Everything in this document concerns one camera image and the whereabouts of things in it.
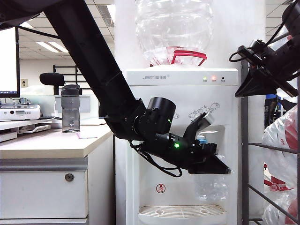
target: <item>computer monitor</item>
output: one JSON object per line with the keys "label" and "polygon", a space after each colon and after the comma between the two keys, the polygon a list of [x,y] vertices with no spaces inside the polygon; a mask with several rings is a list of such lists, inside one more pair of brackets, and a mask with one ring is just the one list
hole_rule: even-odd
{"label": "computer monitor", "polygon": [[18,28],[0,31],[0,98],[20,97]]}

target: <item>gray tumbler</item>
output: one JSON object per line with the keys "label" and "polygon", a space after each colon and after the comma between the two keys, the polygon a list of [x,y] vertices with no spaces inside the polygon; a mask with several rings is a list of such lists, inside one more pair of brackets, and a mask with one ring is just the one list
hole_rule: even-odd
{"label": "gray tumbler", "polygon": [[62,132],[80,131],[79,85],[69,84],[61,90]]}

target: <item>robotic arm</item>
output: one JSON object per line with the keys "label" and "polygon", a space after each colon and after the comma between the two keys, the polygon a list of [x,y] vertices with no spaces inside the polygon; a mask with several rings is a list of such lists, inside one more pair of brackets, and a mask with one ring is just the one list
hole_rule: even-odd
{"label": "robotic arm", "polygon": [[[217,145],[200,144],[196,132],[211,124],[202,114],[183,137],[169,133],[175,104],[152,98],[146,108],[136,100],[84,0],[0,0],[0,30],[18,26],[43,12],[59,35],[72,59],[100,101],[101,117],[120,139],[127,139],[142,157],[165,173],[179,177],[189,173],[221,173],[230,169],[216,157]],[[133,145],[132,141],[143,141]],[[176,165],[175,175],[158,166],[150,154]]]}
{"label": "robotic arm", "polygon": [[[279,30],[286,26],[292,39],[274,51],[268,47]],[[276,94],[281,88],[289,96],[295,97],[298,91],[288,81],[300,75],[300,2],[296,0],[286,8],[282,15],[282,24],[275,35],[267,42],[257,40],[249,48],[240,46],[231,55],[229,61],[247,60],[250,64],[249,73],[243,84],[235,93],[236,97],[252,95]],[[234,55],[242,58],[233,60]]]}

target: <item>keyhole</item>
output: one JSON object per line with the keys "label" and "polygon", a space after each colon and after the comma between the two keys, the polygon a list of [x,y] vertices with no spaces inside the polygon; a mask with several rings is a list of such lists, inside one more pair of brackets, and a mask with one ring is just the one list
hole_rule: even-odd
{"label": "keyhole", "polygon": [[72,180],[74,180],[74,175],[71,173],[68,173],[65,175],[65,180],[68,182],[71,182]]}

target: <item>drip tray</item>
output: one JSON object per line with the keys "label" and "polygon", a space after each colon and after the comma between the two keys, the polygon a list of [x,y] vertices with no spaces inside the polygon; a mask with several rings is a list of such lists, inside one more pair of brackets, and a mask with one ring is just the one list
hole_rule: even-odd
{"label": "drip tray", "polygon": [[226,211],[218,205],[144,206],[139,225],[225,225]]}

